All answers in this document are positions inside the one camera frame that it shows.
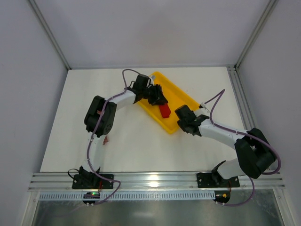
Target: table surface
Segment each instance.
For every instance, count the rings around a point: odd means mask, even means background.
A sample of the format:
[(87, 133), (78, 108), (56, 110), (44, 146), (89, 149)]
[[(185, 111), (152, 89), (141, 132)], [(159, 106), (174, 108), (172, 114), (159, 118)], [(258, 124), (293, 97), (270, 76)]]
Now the table surface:
[[(243, 128), (226, 67), (140, 68), (150, 75), (159, 71), (202, 103), (222, 89), (225, 94), (214, 110), (220, 123)], [(124, 88), (121, 69), (70, 70), (56, 112), (41, 172), (66, 172), (85, 159), (88, 132), (84, 118), (94, 96), (110, 97)], [(136, 74), (126, 72), (126, 80)], [(233, 149), (215, 140), (192, 136), (180, 129), (170, 135), (138, 104), (116, 112), (109, 143), (102, 148), (101, 171), (203, 171), (223, 160), (236, 158)]]

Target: red object on table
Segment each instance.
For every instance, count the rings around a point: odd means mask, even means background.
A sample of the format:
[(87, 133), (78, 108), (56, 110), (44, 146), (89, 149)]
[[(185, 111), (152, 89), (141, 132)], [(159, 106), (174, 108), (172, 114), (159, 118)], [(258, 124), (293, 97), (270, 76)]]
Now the red object on table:
[(159, 105), (159, 109), (163, 118), (169, 118), (171, 111), (168, 104)]

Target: yellow bin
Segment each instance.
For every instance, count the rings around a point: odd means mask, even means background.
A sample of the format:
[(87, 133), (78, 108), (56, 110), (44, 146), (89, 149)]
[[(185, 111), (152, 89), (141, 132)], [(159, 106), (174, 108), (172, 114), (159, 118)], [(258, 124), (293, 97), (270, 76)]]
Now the yellow bin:
[(157, 123), (163, 127), (163, 129), (165, 129), (169, 134), (172, 134), (179, 128), (177, 124), (179, 118), (174, 111), (182, 105), (187, 105), (191, 110), (195, 111), (199, 109), (200, 104), (198, 104), (194, 99), (174, 85), (160, 72), (154, 72), (151, 76), (154, 76), (155, 84), (161, 85), (163, 95), (168, 100), (168, 106), (171, 114), (169, 118), (164, 119), (161, 116), (159, 106), (150, 105), (146, 99), (142, 99), (138, 103), (151, 117), (157, 121)]

